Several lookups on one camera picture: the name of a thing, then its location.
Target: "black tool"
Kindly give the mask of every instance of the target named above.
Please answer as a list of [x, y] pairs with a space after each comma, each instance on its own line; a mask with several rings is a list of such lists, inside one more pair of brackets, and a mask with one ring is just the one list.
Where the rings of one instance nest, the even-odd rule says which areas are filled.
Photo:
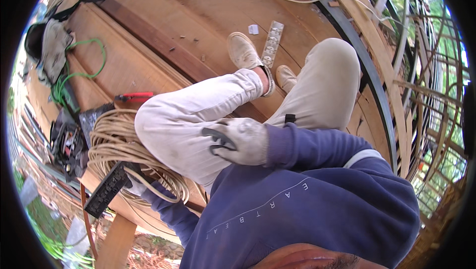
[[104, 212], [109, 203], [123, 186], [126, 186], [127, 188], [132, 187], [132, 182], [130, 182], [124, 167], [139, 173], [149, 183], [154, 181], [153, 178], [146, 177], [142, 173], [139, 164], [118, 161], [112, 167], [111, 171], [104, 177], [101, 183], [99, 183], [99, 186], [87, 200], [86, 204], [84, 204], [84, 210], [87, 213], [91, 214], [95, 218], [99, 218], [99, 216]]

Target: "navy blue sweatshirt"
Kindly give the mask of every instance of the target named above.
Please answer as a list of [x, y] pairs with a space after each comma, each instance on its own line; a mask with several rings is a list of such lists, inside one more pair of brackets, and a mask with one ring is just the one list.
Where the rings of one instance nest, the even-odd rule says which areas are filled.
[[142, 195], [186, 247], [180, 267], [248, 268], [275, 249], [310, 243], [394, 268], [419, 230], [410, 183], [363, 138], [267, 128], [266, 166], [223, 169], [200, 219], [183, 204]]

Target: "white work glove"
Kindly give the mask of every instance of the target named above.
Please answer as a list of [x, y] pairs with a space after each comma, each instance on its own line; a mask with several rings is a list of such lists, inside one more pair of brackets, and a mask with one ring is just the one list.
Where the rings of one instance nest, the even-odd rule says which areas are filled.
[[222, 118], [202, 129], [202, 135], [212, 137], [220, 145], [210, 146], [210, 152], [238, 165], [266, 164], [269, 135], [264, 124], [251, 118]]
[[132, 187], [128, 188], [126, 184], [124, 186], [124, 189], [130, 192], [131, 194], [134, 194], [140, 197], [144, 193], [144, 191], [146, 191], [147, 187], [128, 173], [127, 173], [127, 177], [129, 177], [129, 180], [132, 183]]

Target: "green cable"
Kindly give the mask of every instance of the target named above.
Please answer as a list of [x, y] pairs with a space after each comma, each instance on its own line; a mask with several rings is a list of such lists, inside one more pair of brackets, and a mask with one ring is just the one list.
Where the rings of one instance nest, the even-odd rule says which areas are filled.
[[95, 73], [94, 75], [90, 75], [90, 74], [84, 74], [84, 73], [72, 73], [72, 74], [69, 74], [69, 63], [68, 61], [66, 60], [66, 75], [61, 75], [60, 77], [58, 77], [57, 81], [55, 84], [53, 84], [53, 86], [51, 86], [51, 100], [53, 100], [54, 103], [57, 103], [57, 104], [60, 104], [61, 106], [66, 106], [66, 102], [65, 102], [65, 99], [64, 99], [64, 96], [63, 96], [63, 89], [64, 89], [64, 84], [66, 83], [67, 80], [69, 80], [71, 77], [74, 77], [74, 76], [83, 76], [83, 77], [86, 77], [88, 79], [92, 79], [94, 78], [95, 76], [99, 75], [99, 73], [102, 71], [102, 69], [104, 68], [104, 65], [106, 64], [106, 51], [104, 50], [104, 45], [102, 44], [102, 42], [97, 39], [97, 38], [92, 38], [92, 39], [89, 39], [89, 40], [83, 40], [83, 41], [79, 41], [79, 42], [76, 42], [76, 43], [73, 43], [69, 46], [66, 47], [65, 51], [68, 51], [69, 49], [71, 49], [72, 47], [76, 46], [76, 45], [81, 45], [81, 44], [86, 44], [86, 43], [91, 43], [91, 42], [96, 42], [100, 48], [101, 48], [101, 53], [102, 53], [102, 65], [101, 65], [101, 68], [98, 70], [97, 73]]

